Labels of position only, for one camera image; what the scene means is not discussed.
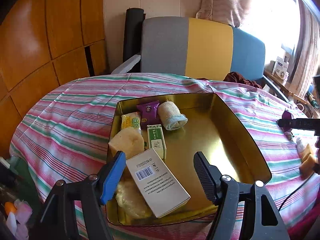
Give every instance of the gold tin box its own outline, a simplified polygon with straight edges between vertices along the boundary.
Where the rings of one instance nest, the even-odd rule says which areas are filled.
[[[136,105],[159,100],[174,102],[180,112],[188,118],[182,128],[175,131],[163,129],[167,146],[165,164],[182,184],[191,198],[188,203],[160,219],[151,217],[135,220],[127,216],[117,205],[115,197],[107,203],[107,218],[113,225],[159,226],[182,223],[211,215],[217,206],[207,200],[193,168],[193,155],[202,151],[209,163],[218,167],[236,181],[267,183],[271,172],[258,146],[249,132],[215,93],[170,94],[122,100],[117,103],[110,139],[121,127],[121,115],[137,111]],[[146,130],[142,130],[148,141]],[[108,151],[107,161],[112,158]]]

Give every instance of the black cable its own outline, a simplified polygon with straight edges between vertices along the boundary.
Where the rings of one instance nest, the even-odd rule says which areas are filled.
[[[308,182],[308,180],[313,176],[313,174],[314,173],[312,173],[299,187],[297,187],[292,193],[289,194],[289,196],[285,198],[285,200],[282,202],[281,206],[279,207],[278,211],[281,210],[282,206],[288,200],[288,198],[290,198],[294,193],[296,193],[303,185],[305,185]]]

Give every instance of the gray armrest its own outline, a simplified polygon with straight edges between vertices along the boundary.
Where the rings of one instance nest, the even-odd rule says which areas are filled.
[[[141,55],[133,55],[131,58],[123,62],[119,67],[117,67],[111,74],[123,74],[127,73],[130,69],[133,68],[141,59]]]
[[[289,100],[285,97],[285,95],[265,75],[263,75],[262,79],[267,84],[267,86],[270,87],[276,93],[278,98],[280,98],[284,102],[289,103]]]

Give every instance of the purple snack package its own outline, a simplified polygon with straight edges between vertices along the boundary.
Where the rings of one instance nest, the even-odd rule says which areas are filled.
[[[138,110],[141,112],[141,128],[146,129],[147,125],[160,124],[160,118],[157,115],[159,101],[137,105]]]

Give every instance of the chair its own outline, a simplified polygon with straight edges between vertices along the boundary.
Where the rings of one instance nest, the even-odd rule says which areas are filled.
[[[140,53],[112,74],[127,73],[138,62],[141,72],[209,80],[222,81],[236,71],[246,79],[263,80],[279,98],[289,102],[263,75],[264,61],[264,43],[242,30],[201,19],[155,17],[143,21]]]

